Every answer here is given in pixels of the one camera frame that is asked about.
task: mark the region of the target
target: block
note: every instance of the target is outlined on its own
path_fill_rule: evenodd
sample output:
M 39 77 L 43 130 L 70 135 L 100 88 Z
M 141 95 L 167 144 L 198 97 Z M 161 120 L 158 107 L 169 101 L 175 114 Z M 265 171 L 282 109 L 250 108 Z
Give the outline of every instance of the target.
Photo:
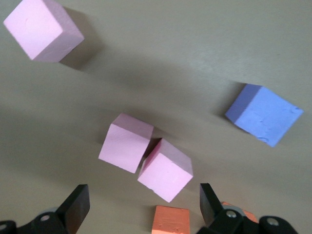
M 99 159 L 135 173 L 151 140 L 153 126 L 126 114 L 110 125 Z
M 152 234 L 190 234 L 190 211 L 156 206 Z
M 4 25 L 31 60 L 59 62 L 84 37 L 54 0 L 22 0 Z
M 247 84 L 225 115 L 239 128 L 274 147 L 302 113 L 266 87 Z
M 253 221 L 255 223 L 259 222 L 257 217 L 251 212 L 248 212 L 246 210 L 242 210 L 241 208 L 239 208 L 237 206 L 233 206 L 232 204 L 227 203 L 225 201 L 222 202 L 222 206 L 224 209 L 232 209 L 232 210 L 239 212 L 242 216 L 246 216 L 248 219 L 250 219 L 251 221 Z
M 143 162 L 137 180 L 171 202 L 192 178 L 191 159 L 161 139 Z

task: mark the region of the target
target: light pink block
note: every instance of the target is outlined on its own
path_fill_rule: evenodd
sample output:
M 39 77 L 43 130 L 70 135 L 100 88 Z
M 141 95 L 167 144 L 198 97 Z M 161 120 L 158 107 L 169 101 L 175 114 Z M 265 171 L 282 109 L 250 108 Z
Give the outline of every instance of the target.
M 59 62 L 84 40 L 54 0 L 22 0 L 3 23 L 31 60 Z
M 135 173 L 151 140 L 153 126 L 126 114 L 111 124 L 99 159 Z
M 191 159 L 162 139 L 143 162 L 138 181 L 171 202 L 192 178 Z

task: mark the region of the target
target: foam block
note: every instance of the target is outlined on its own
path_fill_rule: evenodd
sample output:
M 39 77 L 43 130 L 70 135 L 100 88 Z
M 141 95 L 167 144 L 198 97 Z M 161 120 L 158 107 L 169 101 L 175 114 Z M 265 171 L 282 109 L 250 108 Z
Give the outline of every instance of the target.
M 156 206 L 152 234 L 190 234 L 190 211 Z
M 247 84 L 225 115 L 239 128 L 274 147 L 302 113 L 266 87 Z
M 84 40 L 54 0 L 22 0 L 3 23 L 31 60 L 59 62 Z
M 162 139 L 143 162 L 138 181 L 171 202 L 192 178 L 191 159 Z
M 153 128 L 151 124 L 120 114 L 109 127 L 98 158 L 135 173 Z

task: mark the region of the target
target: orange cube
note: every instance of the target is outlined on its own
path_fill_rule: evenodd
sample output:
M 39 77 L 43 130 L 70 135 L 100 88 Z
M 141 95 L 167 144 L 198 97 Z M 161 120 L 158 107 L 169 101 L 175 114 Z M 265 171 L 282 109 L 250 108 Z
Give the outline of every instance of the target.
M 156 206 L 152 234 L 190 234 L 190 211 Z

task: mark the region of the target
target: orange object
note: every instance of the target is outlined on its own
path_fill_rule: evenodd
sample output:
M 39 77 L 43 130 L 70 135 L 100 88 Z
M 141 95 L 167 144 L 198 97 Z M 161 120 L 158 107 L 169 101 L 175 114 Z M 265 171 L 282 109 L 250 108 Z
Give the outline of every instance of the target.
M 222 205 L 225 205 L 225 206 L 233 206 L 232 204 L 227 203 L 227 202 L 225 202 L 225 201 L 222 202 Z M 242 211 L 244 212 L 244 214 L 246 215 L 246 217 L 247 217 L 248 219 L 250 219 L 251 221 L 253 221 L 253 222 L 255 222 L 255 223 L 258 223 L 258 219 L 256 218 L 256 216 L 255 216 L 253 213 L 248 212 L 248 211 L 243 210 L 243 209 L 242 209 Z
M 156 206 L 152 234 L 190 234 L 190 211 Z

